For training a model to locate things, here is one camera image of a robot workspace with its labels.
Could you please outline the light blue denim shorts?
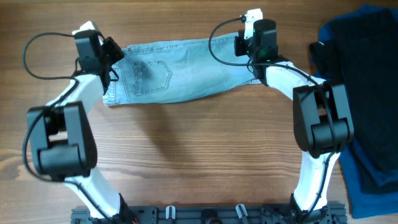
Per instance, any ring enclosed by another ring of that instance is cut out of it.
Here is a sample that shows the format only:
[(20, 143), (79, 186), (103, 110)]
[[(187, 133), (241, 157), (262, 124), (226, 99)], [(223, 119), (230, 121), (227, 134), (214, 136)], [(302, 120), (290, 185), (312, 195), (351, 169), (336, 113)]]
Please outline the light blue denim shorts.
[(109, 84), (103, 103), (178, 103), (258, 84), (245, 67), (248, 58), (234, 54), (235, 37), (129, 45), (113, 65), (111, 75), (119, 80)]

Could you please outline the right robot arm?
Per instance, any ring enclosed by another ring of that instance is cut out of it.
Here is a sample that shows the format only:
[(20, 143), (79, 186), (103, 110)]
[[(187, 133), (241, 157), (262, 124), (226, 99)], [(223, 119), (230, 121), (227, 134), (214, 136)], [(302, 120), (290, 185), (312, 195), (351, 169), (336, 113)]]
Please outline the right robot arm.
[(300, 177), (290, 202), (261, 208), (264, 223), (339, 223), (344, 206), (329, 204), (335, 162), (354, 135), (345, 86), (311, 77), (278, 54), (275, 28), (239, 30), (234, 53), (247, 55), (255, 78), (293, 102), (294, 136), (302, 150)]

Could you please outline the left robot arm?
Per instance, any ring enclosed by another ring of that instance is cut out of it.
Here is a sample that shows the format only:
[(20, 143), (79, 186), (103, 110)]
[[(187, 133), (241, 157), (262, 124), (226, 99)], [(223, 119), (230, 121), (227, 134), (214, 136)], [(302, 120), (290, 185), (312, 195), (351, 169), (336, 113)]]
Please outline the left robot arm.
[(113, 64), (124, 57), (110, 37), (95, 30), (72, 35), (78, 51), (70, 84), (45, 106), (27, 112), (22, 145), (25, 168), (35, 178), (61, 183), (88, 207), (89, 223), (137, 223), (120, 193), (97, 169), (98, 152), (87, 118), (111, 82), (119, 77)]

